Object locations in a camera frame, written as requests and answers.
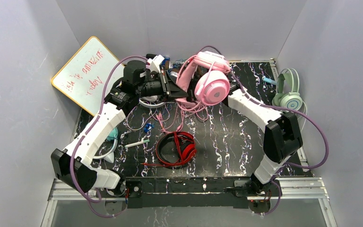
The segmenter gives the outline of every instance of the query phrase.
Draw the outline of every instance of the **red handwriting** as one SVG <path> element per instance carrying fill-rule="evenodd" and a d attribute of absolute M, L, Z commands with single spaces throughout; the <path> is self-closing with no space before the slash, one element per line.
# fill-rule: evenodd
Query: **red handwriting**
<path fill-rule="evenodd" d="M 97 79 L 94 79 L 94 80 L 89 80 L 89 82 L 90 82 L 90 87 L 89 87 L 89 89 L 88 89 L 88 91 L 87 91 L 87 94 L 86 94 L 86 96 L 87 95 L 91 95 L 91 93 L 89 92 L 89 91 L 93 91 L 93 90 L 95 90 L 95 88 L 98 86 L 98 85 L 100 85 L 100 84 L 103 84 L 103 82 L 102 82 L 102 80 L 99 78 L 99 77 L 97 77 Z"/>
<path fill-rule="evenodd" d="M 104 57 L 102 52 L 98 50 L 96 54 L 92 55 L 90 60 L 84 64 L 84 67 L 82 69 L 83 73 L 87 74 L 89 71 L 91 71 L 91 67 L 99 62 Z"/>
<path fill-rule="evenodd" d="M 67 81 L 66 84 L 62 84 L 63 87 L 65 87 L 69 92 L 72 92 L 74 82 L 73 81 Z"/>
<path fill-rule="evenodd" d="M 75 73 L 74 75 L 69 75 L 69 77 L 74 77 L 76 79 L 82 79 L 82 77 L 78 73 Z"/>

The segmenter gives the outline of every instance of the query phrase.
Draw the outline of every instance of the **white pen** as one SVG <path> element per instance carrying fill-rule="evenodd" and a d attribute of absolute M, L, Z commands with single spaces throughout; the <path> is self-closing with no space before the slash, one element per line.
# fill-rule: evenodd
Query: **white pen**
<path fill-rule="evenodd" d="M 143 144 L 143 143 L 148 143 L 148 142 L 149 142 L 149 140 L 142 140 L 142 141 L 139 141 L 139 142 L 135 142 L 135 143 L 125 145 L 124 147 L 125 148 L 131 148 L 131 147 L 134 147 L 134 146 L 137 146 L 137 145 L 140 145 L 140 144 Z"/>

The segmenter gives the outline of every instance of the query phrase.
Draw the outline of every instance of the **gray wall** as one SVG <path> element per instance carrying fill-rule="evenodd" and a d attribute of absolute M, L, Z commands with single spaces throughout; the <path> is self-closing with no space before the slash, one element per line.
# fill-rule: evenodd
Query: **gray wall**
<path fill-rule="evenodd" d="M 228 59 L 277 57 L 305 0 L 57 0 L 77 40 L 96 35 L 118 57 L 176 60 L 211 44 Z"/>
<path fill-rule="evenodd" d="M 41 224 L 79 111 L 50 79 L 79 47 L 55 0 L 0 0 L 0 227 Z"/>
<path fill-rule="evenodd" d="M 363 1 L 309 0 L 277 60 L 296 68 L 301 92 L 326 131 L 330 156 L 315 173 L 325 181 L 339 226 L 363 226 Z M 324 145 L 310 124 L 303 131 L 308 160 Z"/>

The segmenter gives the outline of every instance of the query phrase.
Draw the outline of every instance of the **headphone headband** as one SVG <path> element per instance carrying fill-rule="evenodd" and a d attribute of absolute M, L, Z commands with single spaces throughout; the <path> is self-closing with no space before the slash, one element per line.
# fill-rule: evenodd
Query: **headphone headband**
<path fill-rule="evenodd" d="M 283 71 L 289 70 L 290 73 L 283 73 Z M 295 69 L 285 69 L 277 78 L 277 92 L 279 94 L 283 93 L 283 88 L 286 83 L 291 87 L 291 92 L 297 92 L 300 89 L 300 79 L 298 78 L 297 71 Z"/>

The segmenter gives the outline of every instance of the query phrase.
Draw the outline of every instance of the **marble pattern surface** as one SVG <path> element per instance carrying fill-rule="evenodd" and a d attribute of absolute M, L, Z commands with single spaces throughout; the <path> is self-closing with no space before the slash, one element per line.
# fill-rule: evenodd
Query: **marble pattern surface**
<path fill-rule="evenodd" d="M 275 95 L 276 87 L 264 83 L 262 77 L 273 79 L 270 64 L 268 62 L 239 62 L 233 63 L 233 70 L 248 89 L 248 92 L 270 104 Z M 166 125 L 170 125 L 175 116 L 176 104 L 166 104 L 159 108 L 166 119 L 170 114 L 170 119 Z M 148 133 L 140 128 L 149 117 L 149 109 L 137 106 L 128 116 L 126 121 L 118 125 L 120 144 L 130 144 L 142 139 L 149 139 L 150 142 L 125 148 L 119 145 L 115 150 L 115 162 L 109 163 L 104 160 L 95 160 L 94 167 L 112 168 L 120 171 L 126 177 L 217 177 L 217 176 L 250 176 L 259 166 L 264 155 L 263 138 L 264 135 L 257 125 L 247 119 L 238 111 L 235 111 L 224 104 L 208 107 L 209 119 L 205 122 L 197 117 L 185 118 L 183 121 L 183 131 L 194 135 L 196 140 L 197 154 L 185 168 L 168 169 L 163 167 L 144 166 L 141 163 L 158 163 L 155 146 L 156 142 L 163 136 L 160 132 L 159 122 L 153 118 L 147 123 L 154 125 Z M 82 111 L 76 135 L 80 133 L 86 124 L 92 119 L 87 112 Z M 177 117 L 173 125 L 173 130 L 181 123 L 181 118 Z M 111 143 L 104 142 L 98 151 L 104 154 L 110 148 Z M 169 161 L 176 161 L 176 151 L 172 144 L 166 145 L 163 155 Z M 299 158 L 294 155 L 291 162 L 299 163 Z M 304 173 L 301 169 L 286 166 L 281 176 L 308 176 L 310 172 Z"/>

